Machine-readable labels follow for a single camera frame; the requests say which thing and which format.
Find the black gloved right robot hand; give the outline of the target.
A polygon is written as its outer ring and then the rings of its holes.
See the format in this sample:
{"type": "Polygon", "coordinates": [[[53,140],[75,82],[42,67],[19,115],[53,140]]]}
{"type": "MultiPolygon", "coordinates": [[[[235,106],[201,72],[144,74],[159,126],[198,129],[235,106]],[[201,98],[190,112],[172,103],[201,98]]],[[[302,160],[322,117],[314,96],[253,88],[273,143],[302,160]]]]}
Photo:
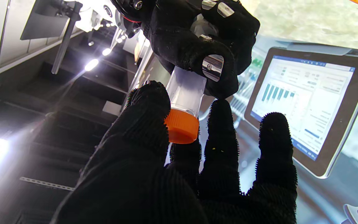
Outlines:
{"type": "Polygon", "coordinates": [[[208,78],[206,94],[217,99],[238,91],[238,75],[250,65],[251,51],[260,29],[260,21],[238,0],[146,0],[141,9],[141,28],[153,52],[172,73],[174,67],[191,70],[200,76],[210,75],[202,68],[210,55],[223,57],[218,81],[208,78]],[[214,25],[217,35],[197,37],[191,25],[197,15],[214,25]]]}

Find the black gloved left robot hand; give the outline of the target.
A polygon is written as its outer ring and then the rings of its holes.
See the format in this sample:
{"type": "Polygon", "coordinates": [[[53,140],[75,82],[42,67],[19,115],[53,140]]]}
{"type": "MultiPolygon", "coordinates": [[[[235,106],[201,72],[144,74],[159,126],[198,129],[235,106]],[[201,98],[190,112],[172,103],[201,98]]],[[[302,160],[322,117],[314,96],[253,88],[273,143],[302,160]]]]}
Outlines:
{"type": "Polygon", "coordinates": [[[213,101],[202,146],[172,144],[165,87],[150,81],[129,94],[52,224],[295,224],[297,173],[286,117],[262,119],[253,186],[240,190],[239,145],[225,99],[213,101]]]}

